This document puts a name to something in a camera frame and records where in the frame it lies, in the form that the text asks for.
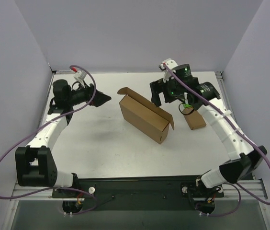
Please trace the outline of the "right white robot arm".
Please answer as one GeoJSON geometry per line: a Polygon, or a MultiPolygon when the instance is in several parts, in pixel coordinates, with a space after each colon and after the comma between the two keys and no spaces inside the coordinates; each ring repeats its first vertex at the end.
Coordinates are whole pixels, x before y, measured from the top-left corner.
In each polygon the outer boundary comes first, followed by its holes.
{"type": "Polygon", "coordinates": [[[159,68],[164,76],[150,83],[151,102],[160,107],[159,95],[162,93],[166,103],[179,100],[190,105],[213,128],[229,157],[229,161],[218,168],[199,176],[197,186],[211,189],[226,182],[235,184],[256,169],[262,156],[245,141],[246,136],[233,120],[217,89],[210,82],[200,83],[192,76],[189,64],[178,65],[168,59],[159,68]]]}

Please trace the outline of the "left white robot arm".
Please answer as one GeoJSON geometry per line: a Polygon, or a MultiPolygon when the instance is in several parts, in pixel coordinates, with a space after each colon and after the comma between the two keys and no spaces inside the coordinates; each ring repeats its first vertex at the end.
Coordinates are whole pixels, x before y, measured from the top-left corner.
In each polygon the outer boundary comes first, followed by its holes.
{"type": "Polygon", "coordinates": [[[45,127],[25,146],[15,151],[17,180],[20,186],[62,187],[69,197],[79,194],[80,185],[72,172],[59,172],[52,155],[61,132],[69,125],[75,105],[86,103],[99,107],[111,97],[96,90],[93,84],[81,83],[73,89],[66,80],[53,83],[54,97],[49,104],[45,127]]]}

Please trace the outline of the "large brown cardboard box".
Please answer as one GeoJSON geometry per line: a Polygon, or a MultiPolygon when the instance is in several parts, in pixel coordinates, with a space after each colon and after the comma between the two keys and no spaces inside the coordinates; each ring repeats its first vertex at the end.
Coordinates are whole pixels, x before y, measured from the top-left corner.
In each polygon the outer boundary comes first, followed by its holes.
{"type": "Polygon", "coordinates": [[[117,94],[123,96],[119,106],[124,120],[156,143],[162,144],[164,142],[170,127],[175,129],[173,116],[156,107],[144,96],[128,87],[119,89],[117,94]]]}

